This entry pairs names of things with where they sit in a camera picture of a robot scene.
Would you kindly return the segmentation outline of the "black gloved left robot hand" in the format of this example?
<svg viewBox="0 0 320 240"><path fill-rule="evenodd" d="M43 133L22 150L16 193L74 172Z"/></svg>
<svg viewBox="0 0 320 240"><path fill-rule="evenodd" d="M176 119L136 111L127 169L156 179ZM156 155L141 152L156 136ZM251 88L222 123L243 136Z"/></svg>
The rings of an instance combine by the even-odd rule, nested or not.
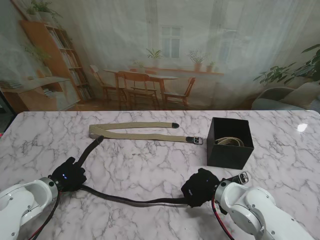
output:
<svg viewBox="0 0 320 240"><path fill-rule="evenodd" d="M87 180L85 169L74 157L69 157L48 176L57 186L59 192L78 191Z"/></svg>

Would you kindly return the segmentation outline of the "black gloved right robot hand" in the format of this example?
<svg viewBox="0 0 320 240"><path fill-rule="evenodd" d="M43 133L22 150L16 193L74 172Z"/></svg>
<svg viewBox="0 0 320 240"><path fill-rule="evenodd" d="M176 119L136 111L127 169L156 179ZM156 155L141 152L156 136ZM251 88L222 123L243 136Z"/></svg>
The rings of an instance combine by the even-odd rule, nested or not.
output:
<svg viewBox="0 0 320 240"><path fill-rule="evenodd" d="M220 180L209 170L199 168L181 187L184 203L190 207L200 207L211 201Z"/></svg>

